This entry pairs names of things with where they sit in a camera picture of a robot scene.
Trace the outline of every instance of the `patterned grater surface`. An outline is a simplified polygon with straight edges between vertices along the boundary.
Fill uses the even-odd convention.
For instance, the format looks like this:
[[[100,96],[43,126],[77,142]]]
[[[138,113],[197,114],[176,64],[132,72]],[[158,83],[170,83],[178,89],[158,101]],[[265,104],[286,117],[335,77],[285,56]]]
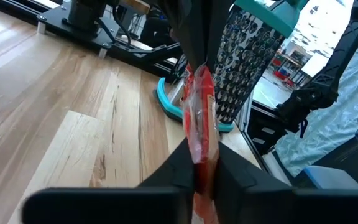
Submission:
[[[213,79],[216,116],[230,124],[261,78],[284,41],[284,36],[238,6],[233,6],[223,30]],[[184,55],[172,70],[183,78],[187,61]]]

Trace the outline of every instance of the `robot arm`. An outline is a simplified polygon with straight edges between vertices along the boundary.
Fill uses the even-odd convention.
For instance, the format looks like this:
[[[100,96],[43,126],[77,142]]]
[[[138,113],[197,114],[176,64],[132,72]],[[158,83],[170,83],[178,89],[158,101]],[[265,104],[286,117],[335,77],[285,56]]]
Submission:
[[[354,2],[350,21],[327,65],[289,99],[277,106],[277,112],[291,129],[307,126],[306,117],[313,110],[330,107],[338,98],[339,79],[358,48],[358,1]]]
[[[232,1],[152,0],[167,17],[192,68],[206,62],[210,70],[218,54]]]

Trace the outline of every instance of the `teal plastic base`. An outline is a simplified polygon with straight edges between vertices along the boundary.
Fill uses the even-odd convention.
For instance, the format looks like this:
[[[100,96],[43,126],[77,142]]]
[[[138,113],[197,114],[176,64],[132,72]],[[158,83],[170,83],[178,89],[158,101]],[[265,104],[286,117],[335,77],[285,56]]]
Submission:
[[[160,101],[161,107],[168,117],[173,118],[175,120],[181,121],[183,119],[182,110],[172,105],[167,98],[167,94],[165,93],[165,78],[161,78],[157,84],[157,98]],[[220,133],[229,133],[233,130],[234,123],[232,124],[218,124],[218,129]]]

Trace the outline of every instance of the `light blue fabric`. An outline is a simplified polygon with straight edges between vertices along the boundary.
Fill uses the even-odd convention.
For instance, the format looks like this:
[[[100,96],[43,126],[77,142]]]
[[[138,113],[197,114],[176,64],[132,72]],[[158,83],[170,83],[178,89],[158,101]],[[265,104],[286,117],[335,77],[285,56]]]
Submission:
[[[303,171],[318,189],[358,189],[358,183],[340,169],[308,166]]]
[[[358,49],[339,82],[339,97],[331,107],[312,111],[303,139],[288,133],[275,148],[281,162],[296,176],[354,137],[358,118]]]

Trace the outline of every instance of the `red snack package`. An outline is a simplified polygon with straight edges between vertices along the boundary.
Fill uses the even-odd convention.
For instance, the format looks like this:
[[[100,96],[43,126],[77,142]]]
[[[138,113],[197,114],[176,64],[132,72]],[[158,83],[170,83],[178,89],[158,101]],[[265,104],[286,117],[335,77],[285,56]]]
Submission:
[[[183,126],[191,158],[195,163],[196,193],[193,221],[217,223],[211,200],[213,177],[218,160],[218,131],[216,129],[214,85],[206,65],[195,72],[187,65],[183,105]]]

